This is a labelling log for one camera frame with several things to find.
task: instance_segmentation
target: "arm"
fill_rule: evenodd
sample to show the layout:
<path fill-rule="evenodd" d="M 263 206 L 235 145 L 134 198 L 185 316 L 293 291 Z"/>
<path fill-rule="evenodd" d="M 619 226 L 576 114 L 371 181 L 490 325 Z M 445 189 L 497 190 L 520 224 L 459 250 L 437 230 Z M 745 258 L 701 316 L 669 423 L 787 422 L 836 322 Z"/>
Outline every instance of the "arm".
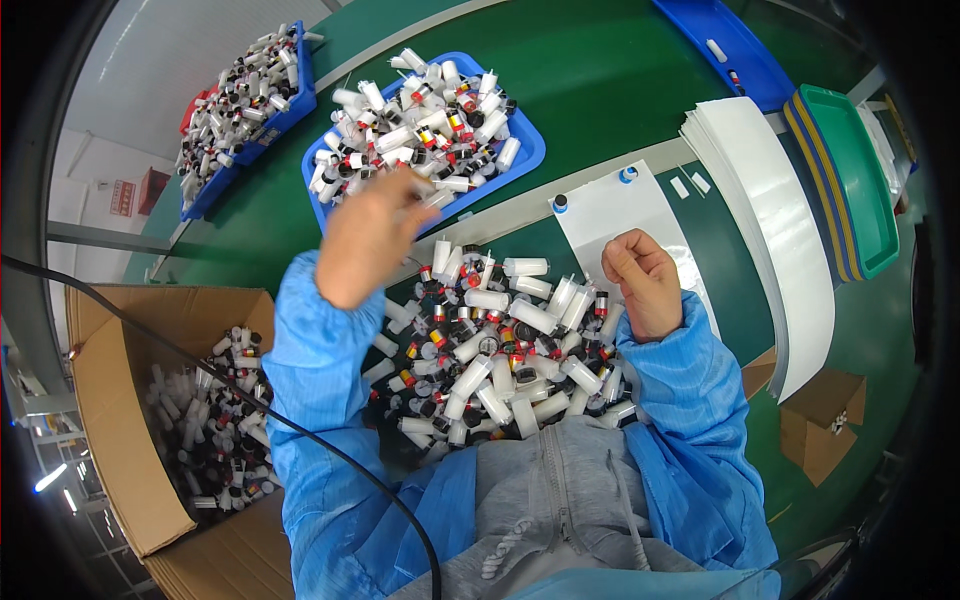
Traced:
<path fill-rule="evenodd" d="M 760 477 L 744 454 L 749 408 L 740 370 L 710 331 L 703 303 L 681 295 L 673 259 L 639 229 L 611 240 L 602 264 L 627 306 L 617 349 L 639 374 L 640 406 L 663 436 L 738 471 L 762 504 Z"/>
<path fill-rule="evenodd" d="M 657 430 L 730 463 L 762 499 L 759 476 L 744 455 L 749 407 L 740 369 L 710 330 L 700 298 L 686 291 L 682 298 L 683 326 L 662 341 L 639 344 L 624 317 L 617 328 L 617 349 L 640 377 L 639 404 Z"/>
<path fill-rule="evenodd" d="M 383 321 L 383 292 L 355 310 L 335 308 L 317 291 L 316 261 L 317 251 L 297 256 L 280 283 L 274 349 L 263 358 L 275 392 L 272 408 L 324 433 L 325 440 L 385 480 L 376 432 L 364 428 L 359 417 L 369 395 L 360 365 Z M 345 461 L 286 425 L 268 419 L 267 430 L 286 491 L 283 525 L 295 588 L 300 593 L 315 588 L 312 580 L 321 573 L 336 574 L 345 587 L 367 588 L 364 568 L 346 560 L 347 541 L 362 541 L 357 526 L 365 529 L 364 522 L 383 517 L 386 498 Z"/>
<path fill-rule="evenodd" d="M 263 358 L 274 387 L 273 408 L 381 481 L 386 473 L 376 432 L 360 420 L 370 393 L 360 366 L 383 323 L 381 285 L 423 221 L 435 216 L 435 210 L 411 204 L 414 184 L 409 171 L 377 178 L 336 209 L 319 254 L 295 258 L 280 283 L 274 348 Z M 298 595 L 389 593 L 385 588 L 400 540 L 376 542 L 377 531 L 405 527 L 399 512 L 389 510 L 384 494 L 324 447 L 273 419 L 267 432 L 286 489 L 283 526 Z M 417 492 L 400 497 L 414 509 L 420 499 Z M 378 553 L 362 551 L 367 540 Z"/>

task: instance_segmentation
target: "hand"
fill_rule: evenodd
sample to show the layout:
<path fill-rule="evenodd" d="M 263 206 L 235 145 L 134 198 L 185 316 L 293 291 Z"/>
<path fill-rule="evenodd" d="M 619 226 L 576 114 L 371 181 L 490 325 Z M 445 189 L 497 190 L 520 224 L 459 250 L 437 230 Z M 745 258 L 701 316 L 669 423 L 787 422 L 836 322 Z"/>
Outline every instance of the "hand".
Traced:
<path fill-rule="evenodd" d="M 330 216 L 320 245 L 316 283 L 337 308 L 352 310 L 399 266 L 426 221 L 440 215 L 417 203 L 409 169 L 378 177 Z"/>
<path fill-rule="evenodd" d="M 638 342 L 658 342 L 684 323 L 677 265 L 646 232 L 631 229 L 614 237 L 601 264 L 607 279 L 620 286 Z"/>

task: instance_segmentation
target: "zipper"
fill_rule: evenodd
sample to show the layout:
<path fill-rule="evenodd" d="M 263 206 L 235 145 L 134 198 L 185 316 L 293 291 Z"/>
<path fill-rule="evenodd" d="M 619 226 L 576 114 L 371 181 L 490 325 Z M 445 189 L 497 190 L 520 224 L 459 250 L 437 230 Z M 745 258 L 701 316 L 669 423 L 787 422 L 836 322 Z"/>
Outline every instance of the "zipper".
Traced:
<path fill-rule="evenodd" d="M 560 439 L 557 429 L 553 426 L 545 427 L 542 431 L 544 440 L 544 457 L 549 477 L 550 507 L 553 512 L 554 534 L 548 552 L 552 552 L 558 545 L 565 542 L 570 544 L 573 551 L 582 554 L 587 551 L 577 532 L 573 529 L 573 518 L 570 516 L 570 507 L 567 504 L 566 482 L 564 478 L 564 463 L 560 457 Z"/>

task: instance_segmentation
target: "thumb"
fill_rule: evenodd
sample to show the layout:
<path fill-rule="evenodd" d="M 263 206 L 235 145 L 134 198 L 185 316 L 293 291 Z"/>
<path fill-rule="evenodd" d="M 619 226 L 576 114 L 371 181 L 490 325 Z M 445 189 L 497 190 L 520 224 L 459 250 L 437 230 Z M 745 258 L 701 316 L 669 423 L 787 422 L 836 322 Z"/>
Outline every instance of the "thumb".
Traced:
<path fill-rule="evenodd" d="M 417 236 L 420 227 L 427 221 L 440 216 L 440 210 L 433 206 L 412 204 L 407 207 L 407 214 L 400 223 L 400 232 L 404 239 L 412 240 Z"/>
<path fill-rule="evenodd" d="M 654 280 L 640 269 L 636 259 L 627 252 L 621 242 L 608 242 L 604 254 L 613 269 L 623 278 L 623 283 L 626 283 L 635 295 L 642 296 L 643 292 L 654 284 Z"/>

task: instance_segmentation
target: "open cardboard box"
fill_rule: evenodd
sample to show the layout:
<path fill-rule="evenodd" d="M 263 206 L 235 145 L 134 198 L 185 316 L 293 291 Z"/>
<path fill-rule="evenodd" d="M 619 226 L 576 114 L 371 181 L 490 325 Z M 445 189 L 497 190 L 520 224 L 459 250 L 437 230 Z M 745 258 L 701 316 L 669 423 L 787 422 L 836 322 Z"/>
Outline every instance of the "open cardboard box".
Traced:
<path fill-rule="evenodd" d="M 198 357 L 224 330 L 243 324 L 274 340 L 274 302 L 263 290 L 100 285 L 98 292 L 146 326 Z M 77 404 L 97 474 L 137 558 L 169 598 L 293 598 L 290 545 L 280 519 L 282 491 L 214 527 L 197 523 L 157 455 L 139 398 L 151 365 L 182 362 L 124 325 L 87 296 L 67 288 Z"/>
<path fill-rule="evenodd" d="M 830 424 L 846 410 L 848 423 L 862 425 L 866 401 L 866 377 L 823 368 L 780 405 L 780 451 L 803 468 L 814 486 L 827 479 L 856 442 L 849 427 L 835 435 Z"/>

